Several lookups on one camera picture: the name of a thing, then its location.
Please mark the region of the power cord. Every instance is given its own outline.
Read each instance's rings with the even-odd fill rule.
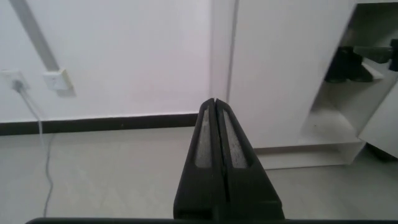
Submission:
[[[37,115],[37,113],[33,109],[32,105],[29,103],[29,100],[28,100],[28,97],[27,97],[27,93],[25,92],[24,84],[21,81],[19,81],[19,80],[14,80],[12,82],[12,89],[14,89],[15,91],[17,91],[20,94],[20,96],[24,100],[26,106],[28,107],[29,111],[36,118],[37,124],[39,125],[40,143],[42,145],[42,149],[46,150],[45,144],[44,144],[44,139],[43,139],[42,120]],[[47,194],[47,199],[45,201],[45,205],[44,205],[44,209],[43,209],[43,217],[47,216],[47,209],[49,207],[49,202],[50,202],[50,198],[51,198],[51,194],[52,194],[52,189],[53,189],[53,186],[54,186],[52,178],[51,178],[51,175],[50,175],[50,153],[51,153],[51,147],[48,146],[48,148],[47,148],[47,158],[46,158],[46,161],[45,161],[45,176],[46,176],[47,181],[48,181],[48,183],[50,185],[50,190],[49,190],[49,193]]]

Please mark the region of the white shelf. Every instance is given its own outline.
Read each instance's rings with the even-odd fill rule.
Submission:
[[[348,120],[326,99],[318,99],[304,123],[297,145],[361,142]]]
[[[256,149],[265,170],[349,164],[338,145],[290,146]]]

